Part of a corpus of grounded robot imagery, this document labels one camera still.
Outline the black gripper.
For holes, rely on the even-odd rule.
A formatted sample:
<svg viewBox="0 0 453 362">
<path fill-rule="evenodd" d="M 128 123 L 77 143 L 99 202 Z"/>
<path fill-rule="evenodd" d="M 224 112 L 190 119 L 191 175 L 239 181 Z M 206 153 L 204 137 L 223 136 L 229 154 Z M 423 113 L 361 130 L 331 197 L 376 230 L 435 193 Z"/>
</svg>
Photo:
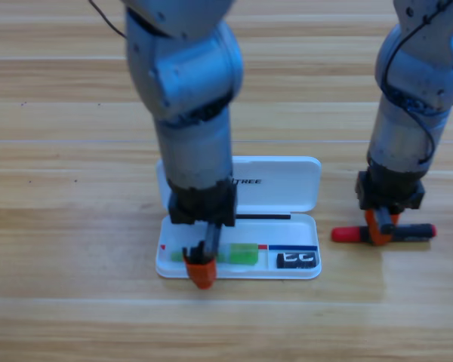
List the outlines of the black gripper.
<svg viewBox="0 0 453 362">
<path fill-rule="evenodd" d="M 421 179 L 425 175 L 425 172 L 401 173 L 380 164 L 371 164 L 358 173 L 356 194 L 359 208 L 365 211 L 373 245 L 391 242 L 400 213 L 420 208 L 425 194 Z"/>
<path fill-rule="evenodd" d="M 206 189 L 182 189 L 173 183 L 169 183 L 169 186 L 171 195 L 168 213 L 172 223 L 208 224 L 205 241 L 200 241 L 190 249 L 183 248 L 183 261 L 189 279 L 200 290 L 208 290 L 216 281 L 216 259 L 206 251 L 218 251 L 221 228 L 235 225 L 237 185 L 228 176 Z"/>
</svg>

